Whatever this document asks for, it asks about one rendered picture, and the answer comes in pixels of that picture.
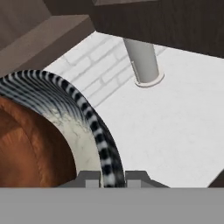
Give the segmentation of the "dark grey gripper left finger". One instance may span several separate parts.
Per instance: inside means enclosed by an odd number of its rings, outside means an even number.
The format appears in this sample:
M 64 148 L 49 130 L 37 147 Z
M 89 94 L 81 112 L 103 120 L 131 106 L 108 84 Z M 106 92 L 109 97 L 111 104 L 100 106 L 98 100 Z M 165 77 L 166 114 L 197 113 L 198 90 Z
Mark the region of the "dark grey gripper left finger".
M 77 178 L 73 179 L 61 187 L 77 187 L 77 188 L 100 188 L 101 172 L 100 171 L 80 171 Z

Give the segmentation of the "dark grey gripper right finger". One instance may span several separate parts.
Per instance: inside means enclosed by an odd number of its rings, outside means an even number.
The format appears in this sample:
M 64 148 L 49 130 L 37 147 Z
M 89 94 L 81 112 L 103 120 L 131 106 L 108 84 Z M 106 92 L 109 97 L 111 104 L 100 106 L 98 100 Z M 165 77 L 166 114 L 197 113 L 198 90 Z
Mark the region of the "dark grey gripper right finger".
M 154 179 L 151 179 L 147 171 L 126 171 L 125 178 L 126 186 L 128 188 L 167 188 L 167 185 L 164 185 Z

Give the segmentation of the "black and white striped bowl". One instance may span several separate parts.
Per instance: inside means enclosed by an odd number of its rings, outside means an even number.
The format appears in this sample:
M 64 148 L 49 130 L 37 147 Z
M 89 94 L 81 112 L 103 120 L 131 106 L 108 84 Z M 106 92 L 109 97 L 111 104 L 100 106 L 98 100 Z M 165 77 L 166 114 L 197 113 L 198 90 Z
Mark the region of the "black and white striped bowl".
M 107 125 L 69 81 L 43 70 L 0 78 L 0 96 L 37 112 L 54 124 L 71 147 L 80 171 L 99 171 L 104 187 L 124 187 L 123 164 Z

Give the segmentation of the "brown wooden bowl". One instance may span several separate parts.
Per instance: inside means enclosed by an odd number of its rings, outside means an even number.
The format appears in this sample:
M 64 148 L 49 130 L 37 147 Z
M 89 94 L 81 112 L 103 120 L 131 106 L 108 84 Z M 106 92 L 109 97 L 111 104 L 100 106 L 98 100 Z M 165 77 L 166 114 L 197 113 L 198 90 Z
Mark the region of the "brown wooden bowl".
M 60 131 L 42 115 L 0 97 L 0 187 L 55 187 L 76 177 Z

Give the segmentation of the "taupe open cabinet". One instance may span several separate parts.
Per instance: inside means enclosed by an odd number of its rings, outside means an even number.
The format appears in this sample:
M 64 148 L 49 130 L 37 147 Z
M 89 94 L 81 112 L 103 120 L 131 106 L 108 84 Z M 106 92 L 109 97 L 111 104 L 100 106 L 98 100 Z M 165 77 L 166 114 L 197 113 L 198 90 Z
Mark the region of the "taupe open cabinet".
M 95 31 L 93 0 L 0 0 L 0 77 L 42 69 Z

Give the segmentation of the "dark wood cabinet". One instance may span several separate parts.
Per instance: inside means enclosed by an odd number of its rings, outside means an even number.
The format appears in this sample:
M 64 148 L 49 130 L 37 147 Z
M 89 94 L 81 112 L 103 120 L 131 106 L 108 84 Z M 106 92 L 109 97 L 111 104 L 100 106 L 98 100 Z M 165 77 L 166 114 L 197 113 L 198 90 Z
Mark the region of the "dark wood cabinet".
M 101 33 L 224 59 L 224 0 L 43 0 Z

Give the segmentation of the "grey round post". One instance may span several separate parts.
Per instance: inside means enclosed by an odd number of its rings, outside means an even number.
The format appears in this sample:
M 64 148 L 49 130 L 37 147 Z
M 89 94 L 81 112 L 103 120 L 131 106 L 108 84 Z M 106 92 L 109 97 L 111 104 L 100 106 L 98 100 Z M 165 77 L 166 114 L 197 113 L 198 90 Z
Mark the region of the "grey round post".
M 158 67 L 153 44 L 129 38 L 123 42 L 136 76 L 136 85 L 140 88 L 157 85 L 165 74 Z

